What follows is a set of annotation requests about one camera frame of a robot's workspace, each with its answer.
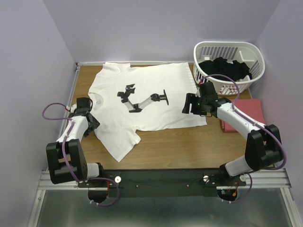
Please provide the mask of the white printed t-shirt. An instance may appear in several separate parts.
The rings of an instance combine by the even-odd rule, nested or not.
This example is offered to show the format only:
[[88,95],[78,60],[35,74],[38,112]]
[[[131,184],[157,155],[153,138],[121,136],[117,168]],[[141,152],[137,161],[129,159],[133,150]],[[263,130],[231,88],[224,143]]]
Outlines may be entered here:
[[204,117],[182,113],[186,95],[196,91],[186,62],[148,67],[107,62],[88,91],[99,121],[95,135],[121,161],[140,142],[138,131],[204,126]]

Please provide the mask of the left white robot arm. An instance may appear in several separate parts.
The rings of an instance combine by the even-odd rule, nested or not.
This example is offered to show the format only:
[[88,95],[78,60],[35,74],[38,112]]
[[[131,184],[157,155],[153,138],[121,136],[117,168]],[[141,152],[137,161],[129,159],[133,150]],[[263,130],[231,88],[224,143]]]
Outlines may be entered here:
[[93,132],[100,123],[90,113],[93,102],[90,98],[77,98],[71,108],[61,104],[69,112],[68,121],[62,135],[55,142],[46,146],[49,175],[52,183],[85,181],[101,186],[105,181],[100,163],[87,163],[81,140]]

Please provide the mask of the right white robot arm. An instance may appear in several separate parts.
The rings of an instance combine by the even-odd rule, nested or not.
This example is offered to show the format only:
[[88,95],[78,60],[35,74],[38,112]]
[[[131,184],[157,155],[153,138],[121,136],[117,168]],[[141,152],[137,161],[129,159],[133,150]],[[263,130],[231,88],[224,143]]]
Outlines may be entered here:
[[229,185],[236,176],[261,169],[272,169],[273,165],[286,163],[285,150],[281,143],[279,129],[265,125],[246,115],[236,107],[235,101],[219,98],[214,85],[208,81],[198,85],[198,92],[186,95],[184,114],[212,116],[228,123],[246,139],[245,154],[221,165],[211,180]]

